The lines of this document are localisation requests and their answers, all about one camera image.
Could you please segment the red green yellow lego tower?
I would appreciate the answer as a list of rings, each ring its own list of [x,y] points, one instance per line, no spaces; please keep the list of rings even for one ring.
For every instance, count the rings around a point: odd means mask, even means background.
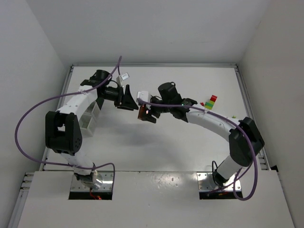
[[[207,108],[207,109],[209,109],[209,110],[212,110],[212,108],[214,107],[214,104],[215,104],[217,98],[218,98],[217,96],[212,95],[210,97],[210,99],[206,101],[204,107]]]

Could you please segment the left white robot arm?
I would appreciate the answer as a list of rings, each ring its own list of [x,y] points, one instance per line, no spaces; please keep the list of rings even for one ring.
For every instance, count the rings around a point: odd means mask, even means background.
[[[88,108],[93,105],[94,111],[100,111],[105,100],[112,101],[118,109],[137,110],[129,85],[123,85],[123,81],[128,78],[128,73],[119,74],[115,81],[117,86],[111,87],[109,83],[112,77],[109,72],[97,70],[80,84],[77,95],[55,112],[46,114],[46,147],[65,158],[72,166],[76,179],[89,188],[97,184],[97,170],[95,164],[81,151],[81,117],[87,115],[89,122],[93,123],[96,115],[89,114]]]

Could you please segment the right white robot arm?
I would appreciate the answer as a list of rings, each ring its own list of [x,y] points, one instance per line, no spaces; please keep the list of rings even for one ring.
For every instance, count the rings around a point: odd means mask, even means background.
[[[229,156],[207,175],[207,186],[210,190],[223,187],[241,168],[256,163],[256,156],[263,149],[265,142],[253,119],[223,117],[205,107],[199,107],[197,101],[182,98],[174,82],[160,85],[158,91],[159,98],[148,91],[137,93],[140,120],[155,123],[162,113],[170,113],[176,119],[212,131],[229,143]]]

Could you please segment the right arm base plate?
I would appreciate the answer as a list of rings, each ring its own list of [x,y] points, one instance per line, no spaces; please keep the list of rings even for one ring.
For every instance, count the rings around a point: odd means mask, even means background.
[[[197,172],[199,193],[201,193],[201,192],[207,193],[207,192],[217,190],[220,188],[213,182],[211,175],[212,175],[211,172]],[[224,186],[226,186],[226,188],[222,188],[219,191],[232,192],[234,178],[235,178],[235,174],[233,174],[229,178],[229,180],[226,183],[224,183]]]

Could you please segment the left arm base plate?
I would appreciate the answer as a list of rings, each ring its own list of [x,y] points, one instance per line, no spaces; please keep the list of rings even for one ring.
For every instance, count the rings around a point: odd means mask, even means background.
[[[113,188],[114,173],[109,171],[98,171],[94,183],[82,183],[74,176],[71,181],[71,192],[111,192]]]

